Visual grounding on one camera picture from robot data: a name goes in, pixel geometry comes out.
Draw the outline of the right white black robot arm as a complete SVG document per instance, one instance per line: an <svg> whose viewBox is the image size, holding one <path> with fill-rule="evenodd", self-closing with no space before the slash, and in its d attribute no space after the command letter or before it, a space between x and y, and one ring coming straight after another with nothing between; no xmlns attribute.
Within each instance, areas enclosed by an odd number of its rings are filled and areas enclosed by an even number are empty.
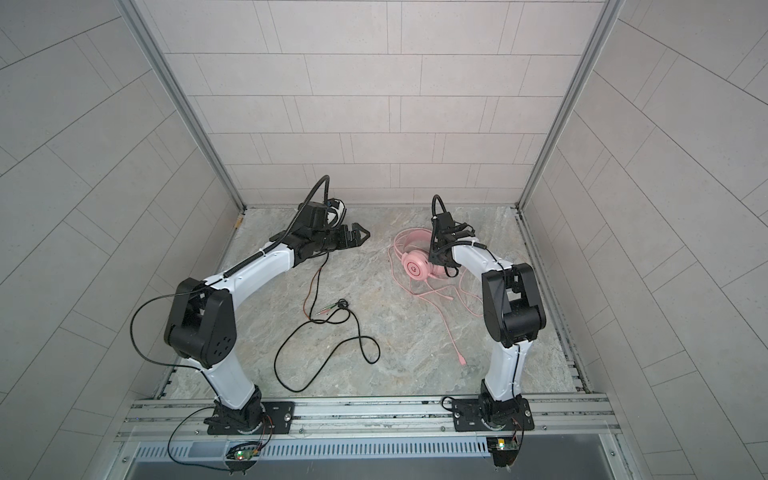
<svg viewBox="0 0 768 480"><path fill-rule="evenodd" d="M492 430L533 428L521 381L529 349L546 326L535 272L527 263L497 257L447 211L431 214L428 260L444 268L464 268L481 283L482 316L495 346L477 400L480 420Z"/></svg>

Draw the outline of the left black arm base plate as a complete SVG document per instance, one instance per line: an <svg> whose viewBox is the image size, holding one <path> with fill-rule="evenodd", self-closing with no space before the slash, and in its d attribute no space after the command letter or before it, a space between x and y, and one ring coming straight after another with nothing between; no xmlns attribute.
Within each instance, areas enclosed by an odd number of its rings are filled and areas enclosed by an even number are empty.
<svg viewBox="0 0 768 480"><path fill-rule="evenodd" d="M280 435L290 431L294 409L295 403L289 401L253 401L240 410L216 403L213 414L203 422L209 435Z"/></svg>

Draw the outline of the pink headphones with cable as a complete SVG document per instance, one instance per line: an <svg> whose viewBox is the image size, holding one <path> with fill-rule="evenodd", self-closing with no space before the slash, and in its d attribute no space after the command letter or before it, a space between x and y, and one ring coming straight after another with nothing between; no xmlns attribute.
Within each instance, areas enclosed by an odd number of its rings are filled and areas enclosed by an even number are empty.
<svg viewBox="0 0 768 480"><path fill-rule="evenodd" d="M449 301L458 299L465 310L474 317L480 314L473 311L468 299L480 301L480 297L463 288L465 270L458 270L456 281L447 282L450 276L428 259L431 231L425 228L408 228L398 232L388 249L390 273L395 284L412 298L432 306L439 314L461 366L467 364L451 332L446 315L440 306L432 300L437 296Z"/></svg>

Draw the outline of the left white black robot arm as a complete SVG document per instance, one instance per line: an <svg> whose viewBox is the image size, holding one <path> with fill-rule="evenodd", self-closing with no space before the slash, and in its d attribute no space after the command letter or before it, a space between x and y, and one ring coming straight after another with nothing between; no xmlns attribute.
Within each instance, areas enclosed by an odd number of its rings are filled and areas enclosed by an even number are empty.
<svg viewBox="0 0 768 480"><path fill-rule="evenodd" d="M370 232L357 223L345 225L345 214L338 199L309 202L255 254L222 273L178 285L164 341L187 366L202 373L216 395L214 413L204 421L210 434L249 434L265 420L261 392L234 352L236 309L303 261L363 245Z"/></svg>

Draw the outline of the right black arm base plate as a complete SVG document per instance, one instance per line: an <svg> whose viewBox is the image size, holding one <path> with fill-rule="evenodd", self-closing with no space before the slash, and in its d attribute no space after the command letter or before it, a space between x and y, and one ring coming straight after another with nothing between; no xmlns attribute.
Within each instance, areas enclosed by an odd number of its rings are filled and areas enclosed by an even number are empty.
<svg viewBox="0 0 768 480"><path fill-rule="evenodd" d="M503 402L484 396L477 399L455 399L451 409L457 432L512 432L535 429L529 402L520 395Z"/></svg>

